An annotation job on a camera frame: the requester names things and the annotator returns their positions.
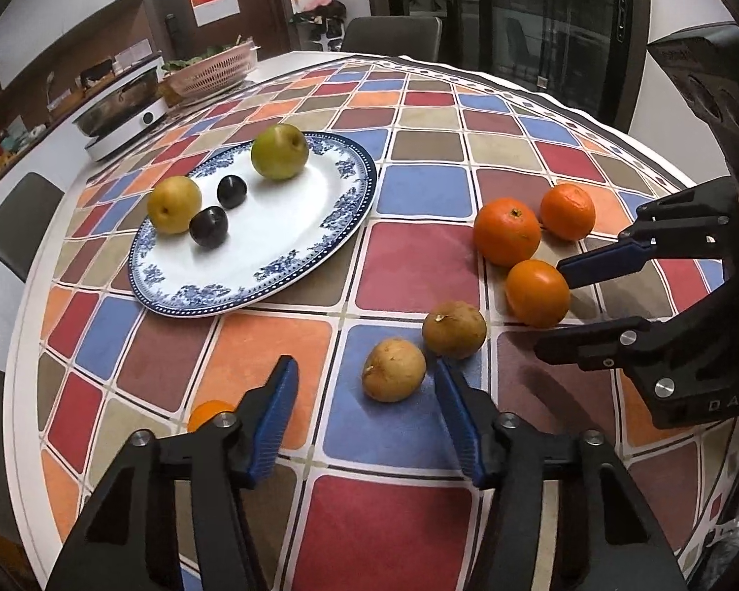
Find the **green leafy vegetables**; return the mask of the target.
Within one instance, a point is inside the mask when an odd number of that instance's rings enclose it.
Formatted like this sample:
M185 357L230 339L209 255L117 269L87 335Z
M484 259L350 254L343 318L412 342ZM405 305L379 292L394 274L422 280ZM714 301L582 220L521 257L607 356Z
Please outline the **green leafy vegetables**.
M204 62L205 59L213 58L213 56L217 56L219 54L222 54L225 51L229 51L229 49L235 48L234 44L224 44L224 45L212 45L212 47L209 47L204 54L193 56L193 58L189 59L173 59L169 60L169 62L165 62L161 68L163 68L163 71L165 73L172 73L181 71L182 69L193 66L193 64L197 64L200 62Z

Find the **large orange tangerine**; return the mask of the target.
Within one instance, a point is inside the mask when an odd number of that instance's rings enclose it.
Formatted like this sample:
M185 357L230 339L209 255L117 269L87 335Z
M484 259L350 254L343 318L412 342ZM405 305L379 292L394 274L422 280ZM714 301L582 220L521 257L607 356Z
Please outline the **large orange tangerine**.
M500 197L479 209L472 228L474 246L488 263L511 268L531 259L540 244L540 224L532 209Z

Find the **far right grey chair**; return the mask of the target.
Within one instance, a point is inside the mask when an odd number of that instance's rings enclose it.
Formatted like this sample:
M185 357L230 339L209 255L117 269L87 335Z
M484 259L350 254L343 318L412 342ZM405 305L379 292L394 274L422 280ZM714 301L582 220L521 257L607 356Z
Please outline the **far right grey chair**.
M437 17L364 16L348 24L341 50L436 62L440 39L441 21Z

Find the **blue white porcelain plate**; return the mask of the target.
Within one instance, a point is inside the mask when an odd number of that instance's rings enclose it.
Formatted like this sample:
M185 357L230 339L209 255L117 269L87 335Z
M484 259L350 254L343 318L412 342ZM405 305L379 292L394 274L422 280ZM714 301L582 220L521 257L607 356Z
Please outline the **blue white porcelain plate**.
M128 258L134 297L171 318L238 310L292 286L335 255L371 212L375 159L335 133L307 131L309 156L287 182L263 179L249 141L209 156L188 173L206 205L217 203L225 176L247 183L245 200L228 209L224 243L207 250L187 233L161 235L142 220Z

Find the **brown kiwi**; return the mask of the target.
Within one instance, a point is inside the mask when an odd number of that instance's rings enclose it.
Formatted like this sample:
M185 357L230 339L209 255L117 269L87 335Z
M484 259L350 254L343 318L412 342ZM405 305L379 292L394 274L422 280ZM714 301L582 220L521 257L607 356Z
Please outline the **brown kiwi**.
M464 301L446 301L426 316L422 337L432 354L465 360L476 354L486 342L487 324L474 305Z
M426 358L418 346L403 337L387 337L367 356L363 391L380 403L398 403L420 387L426 369Z

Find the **lone orange tangerine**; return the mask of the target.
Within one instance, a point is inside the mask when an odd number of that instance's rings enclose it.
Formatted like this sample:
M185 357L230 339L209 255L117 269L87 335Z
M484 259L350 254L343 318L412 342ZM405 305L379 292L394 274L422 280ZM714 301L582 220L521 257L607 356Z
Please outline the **lone orange tangerine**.
M222 400L207 400L195 406L189 414L188 423L186 423L186 431L196 432L209 420L212 420L217 414L221 412L232 412L235 409L233 404L228 401Z

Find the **steel wok pan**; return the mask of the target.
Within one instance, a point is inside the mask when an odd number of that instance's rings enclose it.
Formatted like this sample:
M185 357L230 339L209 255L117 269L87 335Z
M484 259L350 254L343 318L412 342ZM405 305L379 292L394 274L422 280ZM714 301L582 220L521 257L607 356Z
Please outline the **steel wok pan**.
M154 69L141 73L78 116L74 124L85 136L105 136L152 104L157 99L158 89L159 77Z

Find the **white induction cooker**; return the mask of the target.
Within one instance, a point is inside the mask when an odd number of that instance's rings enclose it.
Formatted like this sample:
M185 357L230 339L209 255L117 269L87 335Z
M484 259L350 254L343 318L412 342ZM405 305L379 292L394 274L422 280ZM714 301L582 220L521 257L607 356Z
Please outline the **white induction cooker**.
M163 98L154 100L148 107L141 109L105 136L93 137L86 144L85 151L94 162L112 158L125 150L137 137L144 135L157 126L168 113L168 104Z

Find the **colourful checkered tablecloth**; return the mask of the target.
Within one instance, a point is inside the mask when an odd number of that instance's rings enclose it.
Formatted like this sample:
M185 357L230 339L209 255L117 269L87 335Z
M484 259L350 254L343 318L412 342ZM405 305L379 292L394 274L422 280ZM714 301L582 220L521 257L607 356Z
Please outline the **colourful checkered tablecloth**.
M135 300L129 250L154 184L280 122L364 147L379 168L367 222L315 272L238 315L177 320ZM585 374L535 360L472 249L486 201L537 205L557 184L586 191L600 246L638 205L685 173L542 98L387 60L294 58L251 92L186 113L67 194L29 294L46 301L38 339L37 478L15 494L40 578L132 431L184 429L205 401L238 399L283 354L302 387L279 463L249 502L276 589L453 590L465 580L487 497L460 478L430 386L383 406L359 383L387 337L418 340L445 300L475 305L488 338L467 379L546 431L604 431L694 572L729 507L739 420L661 431L617 369Z

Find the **pink vegetable basket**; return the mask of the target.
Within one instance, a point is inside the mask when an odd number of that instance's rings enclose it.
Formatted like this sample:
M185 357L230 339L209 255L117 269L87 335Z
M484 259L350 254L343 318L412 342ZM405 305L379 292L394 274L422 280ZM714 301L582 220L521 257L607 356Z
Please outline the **pink vegetable basket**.
M167 86L182 99L199 99L242 83L257 64L257 47L252 39L235 48L205 59L181 71L165 73Z

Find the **grey chair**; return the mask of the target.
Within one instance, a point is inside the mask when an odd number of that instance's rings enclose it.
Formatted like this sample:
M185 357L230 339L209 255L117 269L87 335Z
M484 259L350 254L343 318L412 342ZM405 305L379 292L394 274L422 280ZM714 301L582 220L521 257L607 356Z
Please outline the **grey chair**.
M436 62L440 39L441 21L437 17L364 16L348 24L341 50Z
M56 184L29 172L0 204L0 262L22 283L63 197Z

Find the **green apple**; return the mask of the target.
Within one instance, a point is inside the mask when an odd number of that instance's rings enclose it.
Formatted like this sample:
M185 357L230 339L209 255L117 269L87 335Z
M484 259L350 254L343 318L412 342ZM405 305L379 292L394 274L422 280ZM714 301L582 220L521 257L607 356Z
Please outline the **green apple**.
M291 124L276 124L253 141L251 162L256 172L272 182L285 182L298 176L307 164L308 141Z

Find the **dark plum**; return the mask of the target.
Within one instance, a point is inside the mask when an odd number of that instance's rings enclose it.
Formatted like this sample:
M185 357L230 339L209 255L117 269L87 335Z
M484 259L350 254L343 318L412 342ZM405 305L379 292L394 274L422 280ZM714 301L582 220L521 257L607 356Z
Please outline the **dark plum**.
M211 205L201 209L189 222L189 236L205 250L221 246L228 236L228 216L225 209Z
M237 175L224 176L217 186L217 200L223 209L233 209L242 205L247 195L247 183Z

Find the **yellow pear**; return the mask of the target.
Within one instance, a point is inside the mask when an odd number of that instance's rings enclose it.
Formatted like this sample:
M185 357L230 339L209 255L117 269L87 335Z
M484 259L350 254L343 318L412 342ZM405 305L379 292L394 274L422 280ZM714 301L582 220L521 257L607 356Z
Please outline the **yellow pear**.
M149 194L146 209L157 232L180 235L188 231L189 222L201 205L200 188L190 177L171 176L156 184Z

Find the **far left grey chair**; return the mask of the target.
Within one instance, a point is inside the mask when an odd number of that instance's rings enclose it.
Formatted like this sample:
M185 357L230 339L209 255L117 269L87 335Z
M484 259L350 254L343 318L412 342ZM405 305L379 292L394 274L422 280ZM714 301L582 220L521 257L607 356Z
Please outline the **far left grey chair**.
M0 204L0 262L22 283L63 197L56 184L29 172Z

